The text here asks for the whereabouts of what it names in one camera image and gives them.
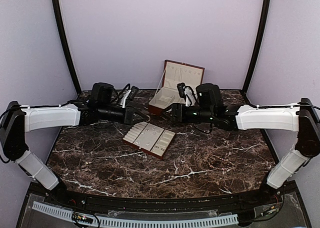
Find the red jewelry tray insert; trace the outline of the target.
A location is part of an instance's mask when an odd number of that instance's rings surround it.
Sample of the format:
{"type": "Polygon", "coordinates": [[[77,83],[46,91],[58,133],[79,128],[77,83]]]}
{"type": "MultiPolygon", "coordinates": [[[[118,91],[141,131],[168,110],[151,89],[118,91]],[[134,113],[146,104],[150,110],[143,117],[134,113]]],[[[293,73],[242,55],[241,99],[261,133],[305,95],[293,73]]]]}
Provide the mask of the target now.
{"type": "Polygon", "coordinates": [[[123,142],[137,150],[163,160],[175,133],[159,126],[140,122],[123,137],[123,142]]]}

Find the black corner frame post right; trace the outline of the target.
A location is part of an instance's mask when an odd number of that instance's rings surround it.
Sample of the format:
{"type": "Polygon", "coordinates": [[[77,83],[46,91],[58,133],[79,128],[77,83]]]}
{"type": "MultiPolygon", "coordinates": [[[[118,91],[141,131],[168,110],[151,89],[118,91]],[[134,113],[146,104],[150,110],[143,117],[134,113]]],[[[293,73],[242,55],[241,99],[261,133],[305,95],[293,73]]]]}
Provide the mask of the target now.
{"type": "Polygon", "coordinates": [[[259,53],[260,53],[260,49],[261,49],[261,45],[262,45],[263,37],[265,33],[265,27],[266,27],[267,18],[268,18],[270,2],[271,0],[262,0],[262,8],[261,8],[261,13],[259,18],[256,39],[255,39],[250,63],[248,66],[248,70],[245,76],[244,84],[241,89],[241,92],[244,96],[246,96],[248,93],[248,90],[255,72],[256,64],[258,61],[258,57],[259,57],[259,53]]]}

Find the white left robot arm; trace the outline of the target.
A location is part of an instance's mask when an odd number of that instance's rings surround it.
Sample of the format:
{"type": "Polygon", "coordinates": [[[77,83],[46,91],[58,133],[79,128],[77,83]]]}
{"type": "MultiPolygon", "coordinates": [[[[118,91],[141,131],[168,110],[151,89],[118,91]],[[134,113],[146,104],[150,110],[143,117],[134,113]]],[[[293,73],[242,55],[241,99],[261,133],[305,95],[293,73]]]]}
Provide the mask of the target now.
{"type": "Polygon", "coordinates": [[[50,196],[58,205],[66,206],[71,201],[71,196],[64,190],[64,183],[30,151],[25,133],[54,127],[88,126],[101,120],[132,126],[150,118],[130,106],[91,107],[82,101],[23,106],[12,101],[0,119],[0,144],[7,160],[17,163],[46,190],[51,191],[50,196]]]}

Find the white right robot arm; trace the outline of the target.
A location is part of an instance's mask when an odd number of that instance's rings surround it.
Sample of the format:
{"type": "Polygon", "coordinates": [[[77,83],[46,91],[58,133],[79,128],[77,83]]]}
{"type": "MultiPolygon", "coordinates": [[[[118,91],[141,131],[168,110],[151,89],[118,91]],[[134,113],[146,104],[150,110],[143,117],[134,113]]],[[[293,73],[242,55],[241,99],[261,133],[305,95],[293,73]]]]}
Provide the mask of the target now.
{"type": "Polygon", "coordinates": [[[252,104],[228,105],[200,103],[186,106],[173,103],[161,114],[172,122],[209,123],[227,130],[277,129],[297,132],[297,140],[290,151],[268,173],[262,189],[255,194],[260,205],[267,204],[275,195],[276,189],[297,172],[308,160],[320,153],[320,119],[317,107],[308,98],[287,105],[260,106],[252,104]]]}

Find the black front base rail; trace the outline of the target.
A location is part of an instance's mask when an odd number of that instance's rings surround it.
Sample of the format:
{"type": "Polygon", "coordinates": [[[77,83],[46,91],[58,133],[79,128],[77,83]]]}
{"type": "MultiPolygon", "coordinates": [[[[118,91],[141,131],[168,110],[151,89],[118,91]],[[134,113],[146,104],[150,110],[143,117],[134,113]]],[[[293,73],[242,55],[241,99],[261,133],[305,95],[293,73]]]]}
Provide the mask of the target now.
{"type": "Polygon", "coordinates": [[[237,194],[208,196],[200,198],[172,198],[172,199],[142,199],[120,198],[85,194],[75,191],[63,190],[62,195],[46,191],[47,199],[53,202],[69,205],[77,210],[87,210],[97,213],[108,211],[128,212],[189,212],[217,209],[218,211],[247,212],[259,205],[283,201],[285,189],[252,190],[237,194]]]}

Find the red open jewelry box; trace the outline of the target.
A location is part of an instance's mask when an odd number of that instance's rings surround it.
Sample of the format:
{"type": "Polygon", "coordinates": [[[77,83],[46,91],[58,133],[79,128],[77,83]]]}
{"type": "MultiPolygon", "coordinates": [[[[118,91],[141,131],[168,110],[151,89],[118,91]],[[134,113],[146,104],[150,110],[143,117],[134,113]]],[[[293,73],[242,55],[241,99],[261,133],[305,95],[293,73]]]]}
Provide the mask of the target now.
{"type": "Polygon", "coordinates": [[[163,74],[155,95],[148,104],[148,111],[161,115],[173,103],[195,105],[194,91],[202,84],[204,72],[203,67],[165,60],[163,74]]]}

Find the black corner frame post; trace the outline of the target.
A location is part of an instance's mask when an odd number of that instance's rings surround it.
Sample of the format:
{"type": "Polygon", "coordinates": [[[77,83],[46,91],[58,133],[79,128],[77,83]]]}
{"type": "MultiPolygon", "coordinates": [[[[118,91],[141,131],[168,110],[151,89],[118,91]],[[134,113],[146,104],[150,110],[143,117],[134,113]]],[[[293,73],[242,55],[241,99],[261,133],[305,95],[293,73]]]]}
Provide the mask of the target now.
{"type": "Polygon", "coordinates": [[[67,41],[67,35],[66,35],[62,12],[61,12],[61,7],[60,7],[60,0],[51,0],[51,2],[52,2],[53,12],[54,12],[54,16],[55,16],[55,22],[56,22],[63,54],[64,54],[65,61],[67,64],[68,72],[70,74],[73,87],[74,87],[77,95],[79,95],[79,94],[81,94],[82,89],[80,86],[78,76],[76,74],[76,69],[75,69],[75,66],[74,66],[74,63],[72,60],[69,44],[67,41]]]}
{"type": "Polygon", "coordinates": [[[265,27],[266,27],[267,18],[268,18],[270,2],[271,0],[262,0],[262,8],[261,8],[261,13],[259,18],[256,39],[255,39],[250,63],[248,66],[248,70],[245,76],[244,84],[241,89],[241,92],[244,96],[246,96],[248,93],[248,90],[255,72],[256,64],[258,61],[258,57],[259,57],[259,53],[260,53],[260,49],[261,49],[261,45],[262,45],[263,37],[265,33],[265,27]]]}

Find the black corner frame post left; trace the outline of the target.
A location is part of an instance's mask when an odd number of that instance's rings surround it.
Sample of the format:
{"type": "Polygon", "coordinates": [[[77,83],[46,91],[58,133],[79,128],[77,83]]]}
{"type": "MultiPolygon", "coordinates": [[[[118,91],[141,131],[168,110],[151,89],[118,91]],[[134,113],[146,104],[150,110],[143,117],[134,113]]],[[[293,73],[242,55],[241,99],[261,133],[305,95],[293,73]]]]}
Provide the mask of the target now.
{"type": "Polygon", "coordinates": [[[65,61],[67,64],[68,72],[70,74],[73,87],[74,87],[77,95],[79,95],[79,94],[81,94],[82,89],[80,86],[78,76],[76,74],[76,69],[75,69],[75,66],[74,66],[74,63],[72,60],[69,44],[67,41],[67,35],[66,35],[62,12],[61,12],[61,7],[60,7],[60,0],[51,0],[51,2],[52,2],[53,12],[54,12],[54,16],[55,16],[55,22],[56,22],[63,54],[64,54],[65,61]]]}

